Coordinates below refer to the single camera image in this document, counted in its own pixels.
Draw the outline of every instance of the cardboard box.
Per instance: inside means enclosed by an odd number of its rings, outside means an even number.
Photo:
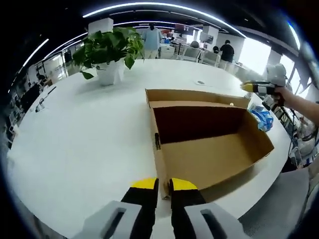
[[[248,99],[187,90],[146,90],[146,95],[162,198],[169,196],[172,177],[202,190],[243,172],[274,149],[246,110]]]

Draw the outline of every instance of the potted plant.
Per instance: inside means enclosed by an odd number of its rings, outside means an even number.
[[[95,67],[103,86],[121,81],[124,65],[131,69],[139,54],[144,58],[142,39],[132,27],[116,27],[113,32],[98,31],[83,41],[84,45],[73,54],[73,62],[80,66],[85,79],[91,79],[93,75],[83,68]]]

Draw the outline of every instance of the person in light blue shirt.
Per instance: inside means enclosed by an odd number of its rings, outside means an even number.
[[[145,59],[155,59],[159,52],[160,41],[163,38],[160,30],[151,23],[143,33]]]

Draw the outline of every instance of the round white table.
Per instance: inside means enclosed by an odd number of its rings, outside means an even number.
[[[164,59],[137,60],[121,84],[109,87],[72,75],[26,113],[8,154],[10,184],[35,216],[71,238],[87,217],[121,200],[133,181],[156,176],[145,88],[244,96],[240,83],[212,66]],[[261,103],[256,95],[252,101]],[[258,202],[286,162],[290,139],[277,118],[267,135],[275,149],[248,180],[215,201],[236,218]],[[153,238],[174,238],[170,202],[160,197]]]

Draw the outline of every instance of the white flower pot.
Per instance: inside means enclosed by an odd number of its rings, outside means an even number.
[[[96,69],[96,72],[101,86],[117,84],[123,80],[125,70],[124,59],[118,62],[112,61],[109,65],[102,63],[98,66],[100,69]]]

